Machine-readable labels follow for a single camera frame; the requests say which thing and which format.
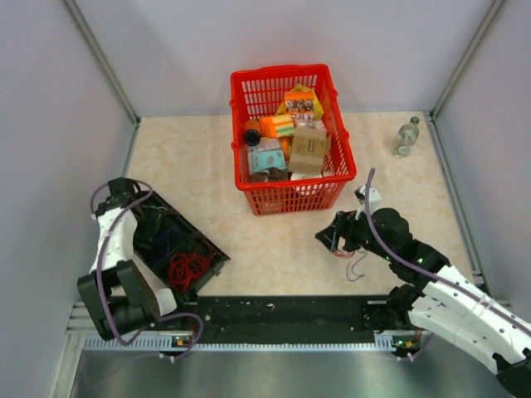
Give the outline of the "black divided tray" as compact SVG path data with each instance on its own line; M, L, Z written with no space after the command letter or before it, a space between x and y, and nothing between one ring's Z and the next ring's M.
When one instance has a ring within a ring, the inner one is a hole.
M166 209L158 232L142 231L144 206ZM211 278L220 274L230 257L158 193L141 203L140 209L135 214L139 218L134 233L137 256L178 296L196 296Z

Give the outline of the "red plastic basket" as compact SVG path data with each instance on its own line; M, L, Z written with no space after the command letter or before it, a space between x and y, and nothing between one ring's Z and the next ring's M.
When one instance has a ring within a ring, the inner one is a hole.
M284 182L251 183L247 161L247 146L243 139L244 123L249 119L275 116L284 93L297 84L314 90L324 108L321 119L331 137L324 171L333 172L332 177L290 181L288 162L293 135L278 138L285 155L289 180ZM349 143L349 134L343 125L339 110L338 92L334 87L329 68L324 64L305 66L269 66L255 70L237 71L231 75L231 115L235 184L245 194L252 212L257 216L296 211L315 211L330 208L345 184L356 176L357 168ZM296 187L320 184L317 193L303 197Z

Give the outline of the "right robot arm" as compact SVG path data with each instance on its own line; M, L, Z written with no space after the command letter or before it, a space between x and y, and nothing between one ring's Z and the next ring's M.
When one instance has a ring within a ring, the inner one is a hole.
M388 261L404 285L387 298L397 328L424 329L495 374L512 396L530 395L530 324L470 282L442 253L412 236L392 208L371 216L339 211L315 235L328 251L363 249Z

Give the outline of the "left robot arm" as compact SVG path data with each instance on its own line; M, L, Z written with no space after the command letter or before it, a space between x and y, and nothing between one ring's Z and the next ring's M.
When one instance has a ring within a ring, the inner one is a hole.
M95 260L77 289L95 329L104 340L131 345L141 331L161 320L180 328L188 319L187 307L176 301L172 290L152 271L147 260L134 262L139 249L150 250L163 213L148 207L154 191L140 189L140 182L120 177L96 189L109 189L99 205L90 200L99 227Z

